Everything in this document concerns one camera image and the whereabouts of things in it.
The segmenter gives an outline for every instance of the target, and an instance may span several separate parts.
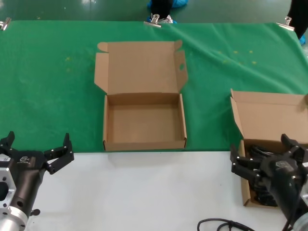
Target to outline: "open cardboard box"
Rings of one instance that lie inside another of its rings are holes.
[[[262,146],[273,152],[287,151],[281,143],[285,133],[300,144],[308,144],[307,96],[231,90],[234,120],[243,139],[239,155],[249,157],[251,145]],[[258,203],[249,183],[242,181],[244,206],[269,207]]]
[[[107,151],[181,149],[186,145],[182,95],[187,69],[182,41],[101,42],[95,84],[105,96]]]

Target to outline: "white table surface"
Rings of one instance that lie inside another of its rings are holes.
[[[228,152],[75,154],[46,172],[33,208],[41,214],[27,231],[196,231],[205,218],[281,231],[285,223],[280,210],[243,207]]]

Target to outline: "box flap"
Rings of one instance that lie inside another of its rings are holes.
[[[231,90],[234,120],[244,139],[280,141],[283,133],[308,143],[305,95]]]
[[[184,51],[176,42],[101,42],[95,84],[107,94],[178,93],[187,81]]]

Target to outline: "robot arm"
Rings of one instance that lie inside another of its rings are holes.
[[[249,180],[260,181],[274,197],[285,217],[286,224],[294,231],[308,230],[308,149],[285,134],[282,143],[289,149],[282,155],[271,155],[265,159],[240,157],[231,147],[231,171]]]
[[[45,171],[54,174],[74,160],[72,143],[66,134],[63,146],[45,152],[12,148],[11,131],[0,140],[0,231],[23,231],[43,181]]]

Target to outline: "green cloth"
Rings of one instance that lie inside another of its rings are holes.
[[[227,150],[239,141],[231,88],[308,92],[308,64],[295,33],[276,24],[13,21],[0,32],[0,137],[12,130],[14,148],[46,150],[61,146],[69,132],[75,152],[103,151],[97,44],[178,39],[189,74],[182,90],[187,151]]]

